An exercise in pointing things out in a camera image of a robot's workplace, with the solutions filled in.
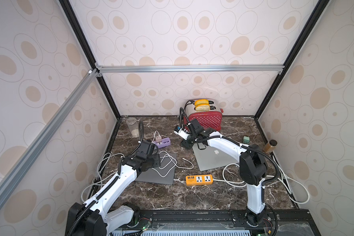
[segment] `orange power strip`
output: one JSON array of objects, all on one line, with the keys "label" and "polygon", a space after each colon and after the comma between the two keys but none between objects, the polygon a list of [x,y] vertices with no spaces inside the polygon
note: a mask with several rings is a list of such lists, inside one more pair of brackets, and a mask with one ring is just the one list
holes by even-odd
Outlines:
[{"label": "orange power strip", "polygon": [[212,178],[212,175],[210,175],[210,174],[186,176],[186,185],[187,186],[212,184],[213,181],[214,181],[214,179]]}]

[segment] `brown marble surface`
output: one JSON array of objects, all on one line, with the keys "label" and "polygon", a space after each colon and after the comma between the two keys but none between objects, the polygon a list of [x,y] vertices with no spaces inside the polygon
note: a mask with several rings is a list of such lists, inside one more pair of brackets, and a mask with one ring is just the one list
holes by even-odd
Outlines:
[{"label": "brown marble surface", "polygon": [[[144,137],[152,139],[155,130],[158,130],[163,137],[169,137],[171,145],[163,148],[170,153],[177,153],[177,163],[182,167],[190,167],[190,163],[184,161],[186,158],[194,164],[191,170],[175,169],[173,185],[132,182],[116,200],[112,210],[118,208],[124,202],[131,202],[143,210],[168,209],[168,210],[225,210],[245,209],[247,203],[246,188],[235,188],[225,182],[213,182],[212,185],[186,186],[185,176],[194,174],[212,174],[216,179],[222,179],[223,168],[216,168],[209,171],[200,171],[195,160],[193,150],[185,150],[179,146],[181,138],[173,133],[173,128],[178,124],[177,117],[139,117],[144,122]],[[260,147],[264,142],[259,130],[252,118],[249,117],[223,117],[223,135],[231,136],[236,141],[242,141],[243,136],[250,137],[251,144],[256,143]],[[132,138],[126,125],[122,120],[118,134],[115,138],[112,152],[131,153],[138,144],[138,138]],[[111,158],[108,162],[104,177],[117,170],[119,158]],[[271,163],[268,163],[268,174],[274,173]],[[228,181],[240,182],[238,177],[239,169],[236,166],[227,168],[225,174]],[[293,209],[286,190],[278,182],[267,187],[265,190],[265,202],[274,209]]]}]

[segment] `small green object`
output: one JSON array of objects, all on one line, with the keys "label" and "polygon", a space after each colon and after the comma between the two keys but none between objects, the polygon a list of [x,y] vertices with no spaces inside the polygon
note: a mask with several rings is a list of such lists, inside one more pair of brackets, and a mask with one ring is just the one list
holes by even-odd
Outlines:
[{"label": "small green object", "polygon": [[244,136],[244,137],[243,137],[243,144],[250,144],[250,138]]}]

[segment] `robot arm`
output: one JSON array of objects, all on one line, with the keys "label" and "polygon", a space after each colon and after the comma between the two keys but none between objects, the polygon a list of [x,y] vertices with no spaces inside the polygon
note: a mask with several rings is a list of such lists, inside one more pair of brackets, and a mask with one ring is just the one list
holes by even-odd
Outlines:
[{"label": "robot arm", "polygon": [[68,211],[66,236],[109,235],[123,224],[135,225],[139,208],[125,203],[108,213],[113,203],[137,176],[151,167],[158,167],[159,154],[153,153],[155,144],[142,141],[134,155],[121,159],[118,172],[83,205],[75,203]]},{"label": "robot arm", "polygon": [[265,211],[264,186],[267,165],[258,145],[247,145],[229,139],[212,128],[205,129],[196,119],[187,124],[188,133],[177,126],[174,133],[183,138],[181,146],[191,149],[195,143],[204,143],[231,155],[240,163],[240,177],[245,181],[248,193],[247,222],[256,226],[262,222]]}]

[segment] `white cable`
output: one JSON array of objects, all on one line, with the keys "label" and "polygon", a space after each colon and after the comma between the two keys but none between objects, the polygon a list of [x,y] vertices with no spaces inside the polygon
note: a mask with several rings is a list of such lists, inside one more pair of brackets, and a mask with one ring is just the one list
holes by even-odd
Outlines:
[{"label": "white cable", "polygon": [[[294,199],[292,199],[290,196],[288,196],[288,197],[291,199],[291,201],[293,201],[293,202],[295,202],[295,203],[297,203],[297,204],[306,204],[306,203],[310,200],[310,198],[311,198],[310,193],[308,192],[307,188],[306,188],[301,182],[298,182],[298,181],[294,180],[293,178],[288,177],[288,175],[286,175],[286,174],[284,173],[284,171],[282,170],[282,168],[281,168],[278,164],[277,164],[277,166],[278,166],[278,168],[279,168],[279,170],[280,170],[280,172],[281,172],[281,175],[280,175],[280,176],[281,176],[281,179],[279,179],[279,181],[283,183],[284,187],[286,188],[287,192],[288,192],[290,195],[292,194],[292,190],[291,190],[290,183],[288,182],[289,179],[291,179],[292,181],[294,181],[294,182],[300,184],[300,185],[304,188],[304,190],[306,191],[306,193],[307,193],[307,196],[308,196],[308,197],[307,197],[307,200],[306,200],[306,201],[304,201],[304,202],[297,202],[297,201],[295,201]],[[283,182],[283,177],[285,178],[285,180],[286,180],[286,182],[287,182],[287,186],[286,186],[286,184]]]},{"label": "white cable", "polygon": [[241,182],[232,182],[232,181],[228,181],[228,180],[224,177],[224,172],[225,172],[225,170],[227,169],[227,167],[229,167],[230,165],[236,165],[236,166],[240,167],[240,166],[239,166],[238,164],[236,164],[236,163],[228,164],[228,165],[226,165],[226,166],[224,167],[223,172],[222,172],[222,176],[223,176],[223,179],[224,179],[224,180],[222,180],[222,179],[213,179],[213,180],[214,180],[214,181],[220,181],[220,182],[226,182],[227,184],[229,184],[229,185],[231,185],[231,186],[233,186],[233,187],[235,187],[235,188],[242,188],[242,187],[245,187],[246,184],[245,184],[245,185],[241,185],[241,186],[239,186],[239,185],[233,185],[233,183],[241,184],[241,183],[244,183],[244,181],[241,181]]},{"label": "white cable", "polygon": [[100,180],[99,180],[99,182],[94,183],[95,179],[93,179],[91,185],[89,185],[89,186],[87,186],[86,188],[84,188],[84,190],[81,192],[81,200],[82,200],[83,202],[84,202],[84,200],[83,200],[83,193],[84,193],[84,191],[85,191],[87,188],[89,188],[89,187],[91,187],[91,186],[94,186],[94,185],[97,185],[97,186],[99,186],[100,189],[101,189],[101,186],[104,186],[105,184],[99,184],[99,183],[103,182],[103,181],[106,180],[108,177],[110,177],[110,176],[112,176],[113,174],[115,174],[115,173],[112,173],[112,174],[110,174],[109,176],[107,176],[106,178],[102,179],[102,177],[101,177],[101,175],[100,175],[100,172],[99,172],[99,167],[100,167],[101,163],[102,163],[104,160],[106,160],[105,164],[104,164],[103,167],[102,167],[102,168],[104,168],[104,167],[106,166],[106,164],[109,162],[109,159],[110,159],[111,157],[113,157],[113,156],[116,156],[116,155],[121,155],[121,157],[124,157],[124,154],[123,154],[123,153],[116,153],[116,154],[105,153],[105,154],[102,156],[102,158],[101,158],[100,162],[97,164],[97,168],[96,168],[96,177],[98,177]]},{"label": "white cable", "polygon": [[106,154],[103,156],[103,158],[100,160],[100,162],[99,162],[98,165],[97,165],[97,169],[96,169],[96,177],[99,177],[100,181],[102,181],[102,178],[101,178],[101,175],[100,175],[100,172],[99,172],[99,167],[100,167],[101,163],[102,163],[104,160],[106,160],[105,164],[104,164],[103,167],[102,167],[102,168],[104,168],[104,167],[106,166],[106,164],[109,162],[109,159],[110,159],[111,157],[116,156],[116,155],[119,155],[119,154],[122,155],[121,157],[124,157],[124,154],[123,154],[123,153],[116,153],[116,154],[106,153]]},{"label": "white cable", "polygon": [[89,188],[89,187],[91,187],[91,186],[93,186],[93,185],[104,186],[106,183],[102,183],[102,184],[100,184],[100,183],[103,182],[104,180],[106,180],[107,178],[111,177],[111,176],[114,175],[114,174],[116,174],[116,172],[115,172],[115,173],[111,173],[111,174],[108,175],[106,178],[104,178],[103,180],[101,180],[101,181],[99,181],[99,182],[97,182],[97,183],[93,183],[93,184],[88,185],[87,187],[85,187],[84,190],[81,192],[81,195],[80,195],[81,201],[82,201],[82,202],[85,202],[85,200],[83,199],[83,193],[84,193],[84,191],[85,191],[87,188]]},{"label": "white cable", "polygon": [[[225,172],[225,170],[227,169],[227,167],[230,166],[230,165],[236,165],[236,166],[240,167],[240,166],[239,166],[238,164],[236,164],[236,163],[228,164],[226,167],[224,167],[223,172],[222,172],[222,176],[223,176],[223,179],[224,179],[224,180],[222,180],[222,179],[213,179],[213,180],[214,180],[214,181],[220,181],[220,182],[226,182],[227,184],[229,184],[229,185],[231,185],[231,186],[233,186],[233,187],[236,187],[236,188],[245,187],[246,185],[241,185],[241,186],[233,185],[233,183],[234,183],[234,184],[241,184],[241,183],[244,183],[244,181],[242,181],[242,182],[231,182],[231,181],[227,181],[227,180],[226,180],[226,178],[224,177],[224,172]],[[295,201],[294,199],[292,199],[292,197],[288,196],[288,197],[291,199],[291,201],[293,201],[293,202],[295,202],[295,203],[297,203],[297,204],[306,204],[306,203],[310,200],[310,194],[309,194],[307,188],[306,188],[301,182],[298,182],[298,181],[294,180],[293,178],[288,177],[288,176],[284,173],[284,171],[282,170],[282,168],[281,168],[278,164],[277,164],[277,166],[278,166],[278,168],[279,168],[279,170],[280,170],[280,172],[281,172],[280,178],[278,178],[278,180],[283,184],[283,186],[286,188],[286,191],[287,191],[290,195],[292,194],[292,191],[291,191],[291,187],[290,187],[290,184],[289,184],[289,182],[288,182],[288,179],[291,179],[292,181],[294,181],[294,182],[300,184],[300,185],[304,188],[304,190],[307,192],[308,198],[307,198],[306,201],[304,201],[304,202],[297,202],[297,201]]]},{"label": "white cable", "polygon": [[153,141],[155,140],[155,138],[156,138],[156,132],[157,132],[158,135],[160,135],[160,133],[156,130],[156,131],[155,131],[155,134],[154,134],[154,138],[152,139],[152,142],[153,142]]},{"label": "white cable", "polygon": [[171,160],[168,162],[168,164],[166,164],[164,167],[162,167],[162,168],[160,168],[159,167],[159,169],[164,169],[165,167],[167,167],[168,165],[169,165],[169,163],[170,162],[173,162],[173,166],[168,170],[168,172],[164,175],[164,176],[162,176],[161,174],[160,174],[160,172],[158,172],[157,171],[157,169],[155,169],[155,168],[152,168],[153,170],[155,170],[161,177],[165,177],[165,176],[167,176],[168,174],[169,174],[169,172],[174,168],[174,167],[177,167],[177,168],[180,168],[180,169],[188,169],[188,170],[191,170],[191,169],[193,169],[194,168],[194,164],[191,162],[191,161],[189,161],[189,160],[187,160],[187,159],[185,159],[185,158],[182,158],[183,160],[186,160],[186,161],[188,161],[191,165],[192,165],[192,167],[191,168],[188,168],[188,167],[179,167],[178,165],[177,165],[177,160],[174,158],[174,157],[172,157],[171,155],[169,155],[169,153],[167,152],[167,151],[161,151],[160,153],[166,153],[163,157],[162,157],[162,159],[160,160],[160,165],[161,165],[161,163],[162,163],[162,161],[164,160],[164,158],[166,158],[166,157],[169,157]]}]

